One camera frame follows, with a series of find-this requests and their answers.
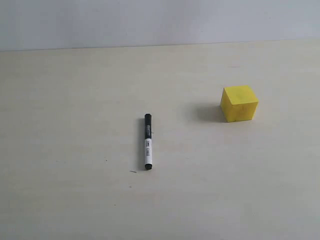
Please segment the black white whiteboard marker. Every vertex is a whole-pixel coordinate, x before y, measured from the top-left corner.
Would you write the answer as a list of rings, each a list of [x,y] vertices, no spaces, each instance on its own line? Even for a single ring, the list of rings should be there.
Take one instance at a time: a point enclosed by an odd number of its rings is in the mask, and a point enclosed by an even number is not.
[[[151,170],[153,167],[152,158],[152,115],[144,115],[144,167]]]

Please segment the yellow foam cube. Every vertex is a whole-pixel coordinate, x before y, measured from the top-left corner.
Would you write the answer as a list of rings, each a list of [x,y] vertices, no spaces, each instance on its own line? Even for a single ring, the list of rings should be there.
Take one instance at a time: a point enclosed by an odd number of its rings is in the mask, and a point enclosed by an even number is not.
[[[248,85],[224,87],[220,108],[227,123],[250,121],[254,118],[259,100]]]

